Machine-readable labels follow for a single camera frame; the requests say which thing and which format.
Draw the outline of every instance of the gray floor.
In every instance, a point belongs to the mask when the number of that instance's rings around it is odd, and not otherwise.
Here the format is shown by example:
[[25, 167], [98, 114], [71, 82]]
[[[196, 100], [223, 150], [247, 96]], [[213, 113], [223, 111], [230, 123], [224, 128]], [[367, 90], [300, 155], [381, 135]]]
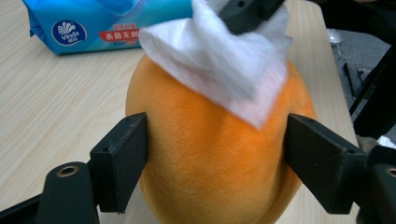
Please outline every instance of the gray floor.
[[[349, 87], [348, 78], [343, 69], [343, 65], [345, 63], [354, 63], [359, 69], [371, 70], [388, 50], [389, 45], [372, 35], [343, 30], [337, 30], [336, 32], [342, 37], [343, 41], [338, 46], [333, 45], [332, 52], [343, 83], [347, 104], [351, 106], [355, 97], [352, 95]], [[352, 120], [356, 118], [357, 113], [362, 109], [364, 103], [365, 101], [363, 100], [357, 112], [352, 115]], [[391, 142], [396, 143], [396, 126], [393, 127], [389, 133], [385, 134], [385, 136], [388, 137]]]

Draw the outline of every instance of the red label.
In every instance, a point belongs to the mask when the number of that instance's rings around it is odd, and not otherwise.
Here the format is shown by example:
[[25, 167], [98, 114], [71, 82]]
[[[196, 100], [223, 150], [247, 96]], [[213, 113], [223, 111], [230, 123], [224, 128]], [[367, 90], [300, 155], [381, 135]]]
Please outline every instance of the red label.
[[139, 37], [139, 29], [116, 30], [99, 32], [101, 39], [106, 42], [127, 42], [127, 44], [135, 44]]

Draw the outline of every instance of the black metal object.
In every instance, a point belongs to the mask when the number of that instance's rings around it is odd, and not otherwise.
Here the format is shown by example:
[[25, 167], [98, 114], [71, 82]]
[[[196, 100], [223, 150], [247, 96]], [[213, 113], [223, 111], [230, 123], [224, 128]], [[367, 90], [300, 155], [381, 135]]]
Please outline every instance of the black metal object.
[[356, 203], [358, 223], [396, 223], [395, 149], [367, 154], [298, 115], [289, 115], [285, 144], [287, 163], [328, 213], [349, 214]]
[[219, 17], [234, 35], [254, 31], [262, 21], [268, 21], [284, 0], [231, 0]]
[[122, 119], [91, 151], [88, 163], [49, 172], [41, 195], [0, 213], [1, 224], [99, 223], [102, 212], [123, 213], [146, 164], [145, 113]]

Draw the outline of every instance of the light wood tabletop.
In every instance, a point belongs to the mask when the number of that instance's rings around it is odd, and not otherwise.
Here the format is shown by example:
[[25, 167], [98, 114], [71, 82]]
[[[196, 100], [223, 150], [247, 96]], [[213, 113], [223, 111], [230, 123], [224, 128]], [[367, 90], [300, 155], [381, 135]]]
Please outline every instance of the light wood tabletop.
[[[318, 121], [356, 145], [347, 103], [318, 6], [289, 0], [290, 60], [310, 91]], [[0, 211], [41, 193], [46, 174], [91, 149], [124, 117], [142, 49], [56, 56], [30, 38], [22, 1], [0, 1]], [[355, 223], [328, 215], [301, 187], [277, 223]], [[136, 188], [126, 215], [101, 223], [158, 223]]]

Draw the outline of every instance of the white cloth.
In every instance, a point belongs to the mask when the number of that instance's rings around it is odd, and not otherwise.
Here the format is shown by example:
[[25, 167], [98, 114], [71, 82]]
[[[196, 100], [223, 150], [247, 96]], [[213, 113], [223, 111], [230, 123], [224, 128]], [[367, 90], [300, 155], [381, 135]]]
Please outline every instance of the white cloth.
[[179, 82], [260, 129], [288, 73], [288, 11], [232, 35], [205, 0], [192, 0], [192, 10], [191, 19], [141, 29], [142, 48]]

